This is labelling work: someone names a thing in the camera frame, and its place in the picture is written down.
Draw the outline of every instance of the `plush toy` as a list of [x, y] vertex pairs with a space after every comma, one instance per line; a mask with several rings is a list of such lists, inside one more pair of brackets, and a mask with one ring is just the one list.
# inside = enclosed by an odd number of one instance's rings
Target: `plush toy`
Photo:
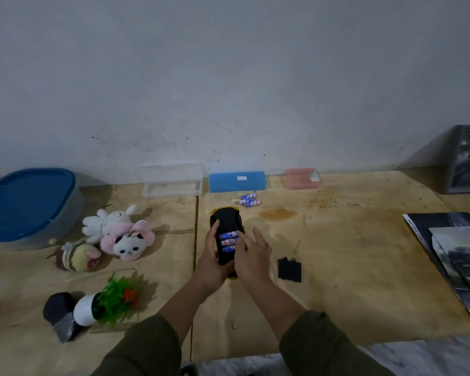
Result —
[[61, 270], [86, 272], [97, 265], [101, 252], [96, 247], [79, 240], [58, 246], [52, 256], [56, 256], [56, 266]]
[[84, 218], [82, 223], [84, 226], [81, 231], [89, 238], [86, 240], [87, 244], [97, 244], [101, 239], [109, 234], [109, 227], [115, 223], [131, 223], [131, 214], [136, 210], [136, 205], [133, 204], [125, 211], [115, 211], [108, 214], [107, 211], [100, 209], [96, 216], [88, 216]]
[[124, 261], [137, 260], [147, 246], [155, 242], [155, 234], [145, 220], [133, 223], [115, 223], [108, 226], [108, 234], [101, 240], [101, 250], [120, 256]]

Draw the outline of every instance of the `person's right hand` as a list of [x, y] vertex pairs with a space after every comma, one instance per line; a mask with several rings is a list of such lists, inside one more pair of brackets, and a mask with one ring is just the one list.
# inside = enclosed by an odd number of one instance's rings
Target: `person's right hand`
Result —
[[272, 247], [269, 246], [260, 230], [254, 228], [252, 231], [256, 242], [240, 231], [238, 231], [238, 240], [235, 242], [235, 271], [246, 288], [271, 282], [269, 256], [272, 253]]

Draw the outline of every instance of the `artificial plant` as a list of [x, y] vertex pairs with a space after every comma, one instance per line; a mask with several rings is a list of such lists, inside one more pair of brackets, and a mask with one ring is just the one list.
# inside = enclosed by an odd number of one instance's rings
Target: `artificial plant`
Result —
[[115, 327], [117, 322], [130, 315], [136, 306], [138, 287], [127, 277], [115, 279], [113, 273], [108, 279], [108, 284], [96, 298], [98, 307], [104, 310], [99, 323], [109, 323], [111, 327]]

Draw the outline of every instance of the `person's left hand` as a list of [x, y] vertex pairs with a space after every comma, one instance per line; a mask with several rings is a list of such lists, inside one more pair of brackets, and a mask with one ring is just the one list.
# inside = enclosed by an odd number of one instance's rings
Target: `person's left hand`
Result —
[[198, 282], [205, 296], [209, 297], [225, 282], [228, 275], [234, 271], [233, 260], [225, 265], [219, 265], [216, 248], [216, 231], [219, 227], [217, 220], [205, 235], [204, 250], [198, 259], [193, 279]]

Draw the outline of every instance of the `marble patterned surface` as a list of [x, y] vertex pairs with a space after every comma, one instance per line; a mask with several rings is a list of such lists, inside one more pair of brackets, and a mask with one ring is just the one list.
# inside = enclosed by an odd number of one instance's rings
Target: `marble patterned surface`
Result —
[[[470, 335], [359, 347], [397, 376], [470, 376]], [[197, 364], [199, 376], [291, 376], [280, 354]]]

